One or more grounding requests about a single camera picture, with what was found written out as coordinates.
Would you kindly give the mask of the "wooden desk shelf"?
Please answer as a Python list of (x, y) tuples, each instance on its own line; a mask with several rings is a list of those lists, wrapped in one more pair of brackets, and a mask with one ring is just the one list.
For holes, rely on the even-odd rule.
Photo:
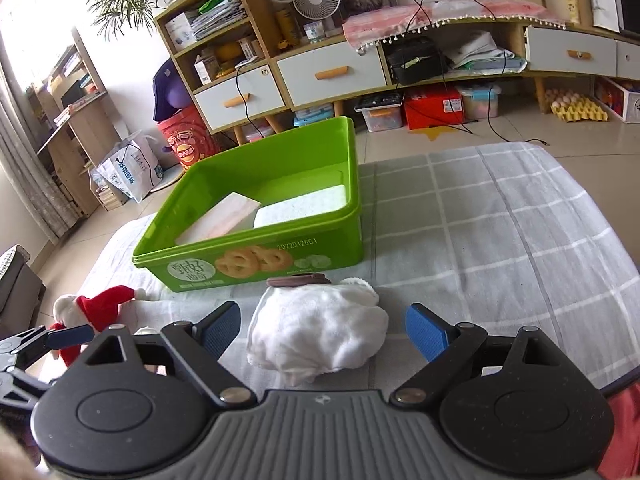
[(52, 164), (54, 182), (78, 214), (88, 218), (99, 208), (125, 205), (126, 195), (95, 173), (120, 135), (113, 101), (76, 28), (48, 78), (26, 96), (51, 128), (37, 155)]

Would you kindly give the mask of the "red cardboard box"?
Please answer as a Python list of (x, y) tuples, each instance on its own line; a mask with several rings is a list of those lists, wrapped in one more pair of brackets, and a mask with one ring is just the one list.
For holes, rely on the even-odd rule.
[(465, 120), (462, 95), (456, 88), (427, 86), (407, 90), (402, 106), (410, 130), (456, 126)]

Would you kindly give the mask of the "low wooden tv bench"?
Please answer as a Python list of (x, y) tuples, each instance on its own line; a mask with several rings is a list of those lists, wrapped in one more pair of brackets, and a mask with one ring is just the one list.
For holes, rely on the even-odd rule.
[[(491, 32), (499, 47), (526, 61), (525, 73), (534, 76), (538, 92), (544, 91), (544, 74), (639, 79), (639, 39), (594, 26), (566, 23), (566, 29), (559, 29), (514, 21), (457, 22), (400, 39), (428, 37), (445, 49), (480, 30)], [(385, 49), (397, 41), (377, 47)]]

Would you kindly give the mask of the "black bag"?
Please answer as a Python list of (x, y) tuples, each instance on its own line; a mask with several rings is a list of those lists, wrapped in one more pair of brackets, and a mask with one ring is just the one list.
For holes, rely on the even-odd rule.
[(385, 48), (385, 59), (396, 84), (411, 86), (439, 78), (446, 63), (436, 42), (428, 37), (404, 38)]

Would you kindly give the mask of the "pink lace cloth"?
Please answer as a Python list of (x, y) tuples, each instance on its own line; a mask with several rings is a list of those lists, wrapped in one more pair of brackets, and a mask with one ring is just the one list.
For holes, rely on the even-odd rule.
[(524, 22), (566, 29), (566, 23), (537, 3), (522, 0), (446, 0), (358, 14), (342, 25), (348, 44), (358, 53), (407, 34), (465, 22)]

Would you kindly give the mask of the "white santa plush toy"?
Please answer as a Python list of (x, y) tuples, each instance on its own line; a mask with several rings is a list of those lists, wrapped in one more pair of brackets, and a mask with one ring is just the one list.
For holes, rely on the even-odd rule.
[(122, 306), (145, 298), (144, 289), (124, 285), (105, 289), (93, 297), (63, 295), (53, 305), (54, 323), (50, 329), (62, 330), (88, 324), (93, 333), (98, 334), (117, 322)]

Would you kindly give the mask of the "yellow egg tray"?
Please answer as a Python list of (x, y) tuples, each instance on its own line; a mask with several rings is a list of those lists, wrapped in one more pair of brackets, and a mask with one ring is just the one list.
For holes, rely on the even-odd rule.
[(573, 90), (552, 88), (544, 92), (544, 104), (562, 122), (607, 122), (608, 113), (596, 101)]

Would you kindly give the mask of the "wooden two-drawer cabinet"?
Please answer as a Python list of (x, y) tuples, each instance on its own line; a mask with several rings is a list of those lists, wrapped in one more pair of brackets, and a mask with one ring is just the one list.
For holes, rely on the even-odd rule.
[[(346, 100), (390, 86), (390, 73), (378, 46), (359, 53), (340, 35), (281, 52), (280, 29), (268, 0), (240, 0), (245, 18), (180, 50), (170, 38), (169, 22), (205, 1), (176, 0), (157, 15), (155, 23), (211, 133), (231, 129), (242, 145), (246, 142), (242, 125), (252, 119), (265, 119), (279, 133), (278, 115), (286, 110), (330, 104), (340, 116)], [(204, 84), (196, 73), (196, 58), (207, 48), (249, 36), (256, 37), (262, 55)]]

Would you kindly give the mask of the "black microwave oven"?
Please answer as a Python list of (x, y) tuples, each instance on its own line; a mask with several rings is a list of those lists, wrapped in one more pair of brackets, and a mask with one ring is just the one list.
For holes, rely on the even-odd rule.
[(640, 0), (615, 0), (618, 28), (623, 35), (640, 34)]

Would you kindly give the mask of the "pink white sponge block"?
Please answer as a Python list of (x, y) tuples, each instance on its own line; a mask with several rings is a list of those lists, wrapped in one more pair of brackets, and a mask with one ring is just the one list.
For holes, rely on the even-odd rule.
[(257, 200), (239, 193), (230, 193), (180, 234), (176, 238), (176, 244), (193, 244), (249, 230), (254, 226), (261, 206)]

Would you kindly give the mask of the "white cloth with brown band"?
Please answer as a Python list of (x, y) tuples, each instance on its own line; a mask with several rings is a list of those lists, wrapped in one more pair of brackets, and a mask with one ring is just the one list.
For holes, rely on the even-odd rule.
[(390, 316), (362, 278), (270, 286), (250, 319), (247, 362), (278, 373), (290, 387), (356, 370), (385, 342)]

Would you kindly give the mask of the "grey checked table cloth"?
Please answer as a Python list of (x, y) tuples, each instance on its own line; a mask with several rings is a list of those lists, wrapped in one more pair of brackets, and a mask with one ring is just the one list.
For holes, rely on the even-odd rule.
[[(536, 326), (598, 388), (638, 366), (637, 267), (592, 198), (545, 150), (481, 145), (358, 164), (358, 174), (363, 257), (353, 266), (174, 292), (132, 262), (156, 213), (115, 233), (80, 293), (144, 289), (145, 299), (120, 310), (119, 322), (130, 330), (196, 322), (236, 302), (242, 327), (220, 362), (256, 393), (395, 390), (425, 363), (406, 333), (412, 304), (493, 335)], [(390, 316), (385, 342), (366, 364), (290, 387), (247, 362), (248, 326), (268, 287), (345, 278), (368, 282)]]

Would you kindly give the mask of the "clear box blue lid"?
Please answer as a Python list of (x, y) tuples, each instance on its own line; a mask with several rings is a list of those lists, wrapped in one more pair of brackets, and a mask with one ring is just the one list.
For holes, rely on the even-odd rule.
[(334, 116), (334, 108), (332, 103), (307, 107), (302, 110), (296, 110), (293, 118), (294, 127), (303, 127), (332, 118)]

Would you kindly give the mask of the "red printed bucket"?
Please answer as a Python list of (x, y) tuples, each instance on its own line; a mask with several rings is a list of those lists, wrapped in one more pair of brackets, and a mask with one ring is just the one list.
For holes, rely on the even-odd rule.
[(200, 160), (221, 151), (194, 105), (178, 110), (171, 117), (159, 122), (157, 128), (163, 133), (184, 170), (189, 170)]

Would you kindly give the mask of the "green plastic cookie box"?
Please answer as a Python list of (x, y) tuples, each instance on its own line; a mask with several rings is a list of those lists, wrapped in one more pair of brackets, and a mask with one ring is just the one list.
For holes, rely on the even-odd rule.
[(363, 257), (354, 123), (268, 136), (198, 162), (132, 262), (174, 292), (353, 266)]

